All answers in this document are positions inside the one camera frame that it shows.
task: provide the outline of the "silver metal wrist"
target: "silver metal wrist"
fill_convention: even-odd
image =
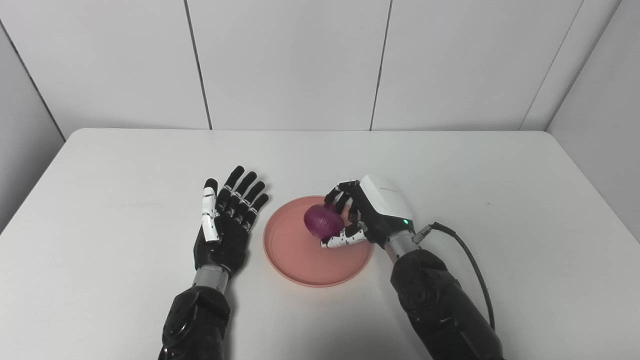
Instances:
[[[387,251],[393,263],[407,252],[417,249],[419,249],[419,246],[413,242],[413,233],[409,230],[402,230],[391,234],[385,244],[385,251]]]
[[[196,277],[193,279],[193,286],[208,286],[221,293],[225,293],[228,281],[229,273],[222,266],[207,264],[203,265],[198,269],[198,272],[196,272]]]

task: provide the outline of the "purple onion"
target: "purple onion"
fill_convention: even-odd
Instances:
[[[305,213],[305,226],[316,238],[328,238],[344,229],[344,221],[333,212],[333,204],[316,204]]]

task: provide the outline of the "black cable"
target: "black cable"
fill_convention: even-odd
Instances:
[[[458,234],[456,234],[456,232],[453,231],[451,228],[449,228],[447,226],[444,226],[444,225],[442,225],[442,224],[440,224],[438,222],[434,222],[433,224],[431,224],[429,226],[433,230],[441,231],[441,232],[451,236],[452,238],[456,239],[456,241],[460,244],[462,249],[467,254],[467,257],[469,258],[469,261],[471,262],[471,266],[474,267],[474,271],[476,272],[476,276],[478,278],[478,282],[480,282],[480,287],[482,288],[482,292],[484,294],[484,301],[486,302],[486,310],[487,310],[487,313],[489,313],[489,325],[491,325],[491,328],[493,329],[493,331],[495,331],[495,319],[493,317],[493,305],[491,305],[491,299],[489,298],[489,290],[487,290],[487,288],[486,288],[486,284],[484,283],[484,278],[482,277],[482,273],[480,272],[480,268],[478,267],[478,264],[476,263],[476,259],[474,259],[474,256],[471,254],[471,250],[469,250],[469,248],[467,247],[467,244],[465,244],[465,242],[462,241],[462,239],[458,236]]]

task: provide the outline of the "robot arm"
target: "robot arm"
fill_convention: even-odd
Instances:
[[[217,193],[209,179],[202,194],[202,226],[193,247],[196,275],[192,286],[176,296],[163,327],[159,360],[221,360],[222,340],[231,314],[225,298],[228,281],[244,265],[249,232],[267,202],[264,183],[237,167]]]
[[[420,248],[419,243],[430,228],[415,232],[411,211],[393,184],[380,177],[365,176],[362,181],[338,184],[325,202],[335,199],[335,210],[339,213],[346,201],[353,199],[349,211],[352,224],[339,234],[322,239],[321,245],[348,245],[346,239],[357,229],[355,239],[364,237],[385,249],[394,263],[391,284],[413,329],[434,360],[502,360],[502,344],[492,326],[444,262]],[[438,223],[431,227],[455,235]]]

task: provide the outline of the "white wall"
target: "white wall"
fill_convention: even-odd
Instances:
[[[215,129],[369,129],[391,0],[185,0]],[[544,129],[618,0],[394,0],[374,129]],[[0,0],[68,135],[208,128],[183,1]]]
[[[214,129],[369,129],[389,0],[189,7]]]
[[[208,129],[180,0],[0,0],[0,19],[65,136]]]
[[[0,28],[0,232],[62,143],[62,136]]]
[[[549,131],[640,240],[640,2],[622,1]]]
[[[615,4],[394,0],[374,129],[544,129]]]

